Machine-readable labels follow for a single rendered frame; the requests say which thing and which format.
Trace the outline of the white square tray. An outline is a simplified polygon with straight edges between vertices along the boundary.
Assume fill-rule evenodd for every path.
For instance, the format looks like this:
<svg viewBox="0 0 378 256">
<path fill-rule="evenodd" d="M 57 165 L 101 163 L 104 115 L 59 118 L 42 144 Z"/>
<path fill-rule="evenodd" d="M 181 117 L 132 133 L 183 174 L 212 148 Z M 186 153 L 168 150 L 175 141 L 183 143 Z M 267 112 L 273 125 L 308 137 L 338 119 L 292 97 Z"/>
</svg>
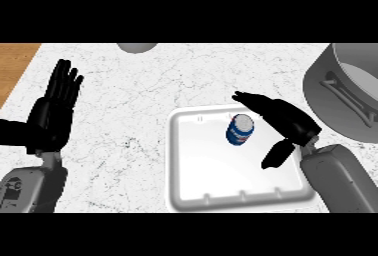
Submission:
<svg viewBox="0 0 378 256">
<path fill-rule="evenodd" d="M 231 117 L 254 121 L 246 142 L 225 139 Z M 270 212 L 310 208 L 317 194 L 293 151 L 277 168 L 261 161 L 280 134 L 239 104 L 175 109 L 166 120 L 165 203 L 172 212 Z"/>
</svg>

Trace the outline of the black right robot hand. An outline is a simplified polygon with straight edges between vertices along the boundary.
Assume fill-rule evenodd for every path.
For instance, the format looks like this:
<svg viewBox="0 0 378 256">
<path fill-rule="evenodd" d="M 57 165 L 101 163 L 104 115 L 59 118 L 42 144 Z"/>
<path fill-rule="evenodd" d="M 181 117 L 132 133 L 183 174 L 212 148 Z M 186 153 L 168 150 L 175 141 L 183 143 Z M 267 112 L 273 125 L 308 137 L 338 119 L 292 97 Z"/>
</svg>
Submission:
<svg viewBox="0 0 378 256">
<path fill-rule="evenodd" d="M 261 168 L 277 168 L 287 159 L 295 146 L 305 147 L 321 128 L 307 113 L 282 99 L 236 91 L 231 99 L 256 113 L 283 139 L 271 146 L 261 161 Z"/>
</svg>

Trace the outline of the large grey pot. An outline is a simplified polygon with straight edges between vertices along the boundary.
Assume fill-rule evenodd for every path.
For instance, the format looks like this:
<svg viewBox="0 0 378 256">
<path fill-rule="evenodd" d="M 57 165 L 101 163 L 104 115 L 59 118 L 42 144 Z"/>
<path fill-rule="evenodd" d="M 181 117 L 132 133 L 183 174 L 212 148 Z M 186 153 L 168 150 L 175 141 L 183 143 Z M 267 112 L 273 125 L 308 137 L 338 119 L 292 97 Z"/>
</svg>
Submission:
<svg viewBox="0 0 378 256">
<path fill-rule="evenodd" d="M 305 71 L 302 92 L 326 126 L 378 143 L 378 43 L 330 43 Z"/>
</svg>

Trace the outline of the grey rounded object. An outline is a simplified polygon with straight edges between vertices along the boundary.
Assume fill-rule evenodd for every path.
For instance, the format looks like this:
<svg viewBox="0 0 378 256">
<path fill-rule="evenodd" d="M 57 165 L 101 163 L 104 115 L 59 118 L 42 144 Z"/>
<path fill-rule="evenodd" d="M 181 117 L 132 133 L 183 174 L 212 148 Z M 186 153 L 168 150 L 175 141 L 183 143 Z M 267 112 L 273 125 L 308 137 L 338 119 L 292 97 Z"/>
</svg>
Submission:
<svg viewBox="0 0 378 256">
<path fill-rule="evenodd" d="M 121 50 L 132 54 L 147 52 L 155 46 L 155 43 L 118 43 Z"/>
</svg>

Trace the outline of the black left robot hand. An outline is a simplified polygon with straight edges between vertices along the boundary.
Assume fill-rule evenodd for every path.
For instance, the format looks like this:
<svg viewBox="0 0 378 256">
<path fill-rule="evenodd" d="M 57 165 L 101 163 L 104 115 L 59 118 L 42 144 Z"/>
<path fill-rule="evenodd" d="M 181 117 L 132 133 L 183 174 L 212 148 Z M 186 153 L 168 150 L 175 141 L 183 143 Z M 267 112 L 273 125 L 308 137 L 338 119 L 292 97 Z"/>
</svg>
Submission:
<svg viewBox="0 0 378 256">
<path fill-rule="evenodd" d="M 0 145 L 23 146 L 29 155 L 59 152 L 70 134 L 73 107 L 84 76 L 70 61 L 56 63 L 44 96 L 34 103 L 25 122 L 0 119 Z"/>
</svg>

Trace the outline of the blue and white can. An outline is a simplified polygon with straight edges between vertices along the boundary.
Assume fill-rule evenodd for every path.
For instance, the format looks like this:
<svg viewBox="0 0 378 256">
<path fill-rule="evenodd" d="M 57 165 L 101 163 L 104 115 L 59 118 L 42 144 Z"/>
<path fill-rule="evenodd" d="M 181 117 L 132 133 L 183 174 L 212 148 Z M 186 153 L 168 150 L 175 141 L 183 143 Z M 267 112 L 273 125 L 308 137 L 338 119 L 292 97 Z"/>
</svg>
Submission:
<svg viewBox="0 0 378 256">
<path fill-rule="evenodd" d="M 233 116 L 225 130 L 225 138 L 230 144 L 240 146 L 254 132 L 254 121 L 246 114 Z"/>
</svg>

